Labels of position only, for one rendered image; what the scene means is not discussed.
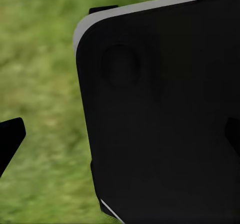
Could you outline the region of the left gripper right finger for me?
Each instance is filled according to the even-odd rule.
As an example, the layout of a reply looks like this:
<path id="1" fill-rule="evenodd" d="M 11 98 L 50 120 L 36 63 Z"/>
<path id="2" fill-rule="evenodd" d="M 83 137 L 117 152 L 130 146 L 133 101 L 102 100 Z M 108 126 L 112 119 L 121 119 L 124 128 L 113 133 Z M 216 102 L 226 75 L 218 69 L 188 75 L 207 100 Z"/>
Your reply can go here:
<path id="1" fill-rule="evenodd" d="M 240 157 L 240 119 L 228 117 L 224 135 Z"/>

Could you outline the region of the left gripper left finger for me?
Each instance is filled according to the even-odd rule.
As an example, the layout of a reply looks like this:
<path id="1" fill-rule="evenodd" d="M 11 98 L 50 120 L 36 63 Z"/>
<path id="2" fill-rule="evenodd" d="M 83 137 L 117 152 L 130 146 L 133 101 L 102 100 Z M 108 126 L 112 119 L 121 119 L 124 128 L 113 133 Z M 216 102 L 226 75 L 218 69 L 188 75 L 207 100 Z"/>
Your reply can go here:
<path id="1" fill-rule="evenodd" d="M 21 117 L 0 123 L 0 177 L 26 136 Z"/>

